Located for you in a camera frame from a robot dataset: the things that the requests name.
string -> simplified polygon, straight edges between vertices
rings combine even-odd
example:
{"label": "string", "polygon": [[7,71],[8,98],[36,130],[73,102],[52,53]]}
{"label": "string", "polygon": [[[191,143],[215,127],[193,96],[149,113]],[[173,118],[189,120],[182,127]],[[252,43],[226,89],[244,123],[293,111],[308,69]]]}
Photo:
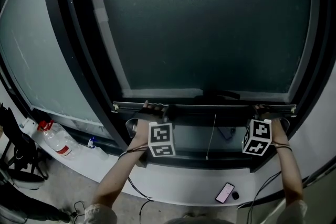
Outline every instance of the string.
{"label": "string", "polygon": [[209,141],[208,151],[207,151],[206,156],[205,156],[206,160],[209,159],[208,155],[209,155],[209,149],[210,149],[210,145],[211,145],[212,136],[214,135],[215,123],[216,123],[216,114],[215,114],[215,119],[214,119],[214,125],[212,126],[212,133],[211,133],[211,137],[210,137],[210,141]]}

plastic bottle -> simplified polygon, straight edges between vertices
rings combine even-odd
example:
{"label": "plastic bottle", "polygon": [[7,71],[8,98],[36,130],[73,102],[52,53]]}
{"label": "plastic bottle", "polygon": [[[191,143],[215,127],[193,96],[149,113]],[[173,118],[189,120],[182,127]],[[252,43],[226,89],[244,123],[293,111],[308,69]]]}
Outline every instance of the plastic bottle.
{"label": "plastic bottle", "polygon": [[93,152],[98,155],[102,160],[108,159],[109,155],[102,150],[100,147],[95,146],[93,143],[97,141],[94,137],[89,140],[88,147],[93,150]]}
{"label": "plastic bottle", "polygon": [[79,144],[58,123],[41,121],[37,130],[43,132],[47,145],[63,158],[74,159],[80,154]]}

gray floor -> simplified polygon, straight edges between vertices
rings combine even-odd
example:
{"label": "gray floor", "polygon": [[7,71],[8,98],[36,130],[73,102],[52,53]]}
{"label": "gray floor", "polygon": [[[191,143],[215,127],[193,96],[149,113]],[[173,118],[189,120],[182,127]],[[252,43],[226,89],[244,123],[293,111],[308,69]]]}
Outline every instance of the gray floor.
{"label": "gray floor", "polygon": [[[60,209],[74,211],[73,204],[83,201],[86,206],[91,202],[97,183],[74,172],[56,160],[47,162],[45,167],[49,173],[49,179],[39,190],[20,189],[21,192],[31,198],[54,205]],[[306,215],[307,224],[329,224],[335,218],[334,204],[336,202],[336,170],[323,177],[320,181],[304,189],[304,200],[308,205]],[[139,211],[145,199],[128,194],[121,194],[113,205],[113,210],[118,216],[118,224],[139,224]],[[253,224],[261,223],[265,217],[276,207],[279,201],[259,205],[253,211]],[[188,212],[196,215],[207,214],[212,218],[225,219],[232,223],[245,224],[249,208],[236,207],[200,208],[164,204],[153,202],[147,204],[142,211],[143,224],[165,223],[173,218],[178,218]],[[79,217],[76,224],[82,223],[83,217]],[[11,223],[1,219],[0,223]],[[28,220],[28,224],[41,223],[36,220]]]}
{"label": "gray floor", "polygon": [[[20,191],[31,198],[70,211],[73,211],[73,204],[80,200],[86,206],[89,206],[97,187],[96,182],[76,173],[54,159],[47,162],[47,170],[49,179],[39,190],[20,189]],[[122,193],[113,205],[113,210],[118,216],[118,224],[139,224],[139,211],[145,201],[145,199]],[[165,223],[188,212],[197,215],[207,214],[212,218],[225,219],[232,223],[236,222],[237,216],[236,207],[199,208],[153,202],[143,208],[141,222],[143,224]],[[76,224],[82,223],[82,221],[83,217],[79,217]],[[28,220],[27,223],[41,222]]]}

sleeve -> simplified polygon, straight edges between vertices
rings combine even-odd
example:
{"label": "sleeve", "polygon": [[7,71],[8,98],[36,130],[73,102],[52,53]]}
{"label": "sleeve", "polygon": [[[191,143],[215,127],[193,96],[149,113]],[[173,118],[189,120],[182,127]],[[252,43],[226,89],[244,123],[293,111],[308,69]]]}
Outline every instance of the sleeve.
{"label": "sleeve", "polygon": [[91,205],[85,210],[83,224],[117,224],[117,215],[106,205]]}
{"label": "sleeve", "polygon": [[281,213],[277,224],[304,224],[307,208],[307,204],[302,200],[293,202]]}

smartphone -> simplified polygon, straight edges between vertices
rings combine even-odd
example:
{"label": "smartphone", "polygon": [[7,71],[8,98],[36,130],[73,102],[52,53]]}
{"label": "smartphone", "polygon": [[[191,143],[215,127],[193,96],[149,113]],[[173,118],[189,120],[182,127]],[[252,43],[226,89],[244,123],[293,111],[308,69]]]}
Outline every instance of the smartphone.
{"label": "smartphone", "polygon": [[223,204],[226,201],[227,197],[229,197],[229,195],[231,194],[234,188],[235,188],[234,185],[231,185],[230,183],[226,183],[222,191],[216,197],[216,201],[219,201]]}

